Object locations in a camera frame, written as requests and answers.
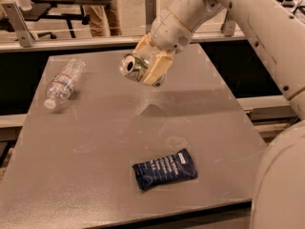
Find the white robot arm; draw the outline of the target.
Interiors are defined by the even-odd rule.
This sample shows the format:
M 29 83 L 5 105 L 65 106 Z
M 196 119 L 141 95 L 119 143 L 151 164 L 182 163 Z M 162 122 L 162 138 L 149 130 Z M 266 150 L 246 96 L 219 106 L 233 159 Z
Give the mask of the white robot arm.
M 251 229 L 305 229 L 305 24 L 275 0 L 173 0 L 135 51 L 152 85 L 204 22 L 226 10 L 249 42 L 206 45 L 238 96 L 282 94 L 299 118 L 265 150 L 256 175 Z

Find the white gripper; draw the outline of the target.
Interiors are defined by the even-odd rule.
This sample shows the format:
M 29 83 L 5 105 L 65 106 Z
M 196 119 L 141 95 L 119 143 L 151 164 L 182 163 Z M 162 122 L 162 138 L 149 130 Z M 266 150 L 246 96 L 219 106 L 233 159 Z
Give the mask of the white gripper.
M 142 83 L 154 84 L 172 65 L 175 52 L 182 52 L 192 37 L 192 19 L 188 14 L 161 11 L 152 23 L 151 32 L 140 39 L 133 51 L 149 65 Z

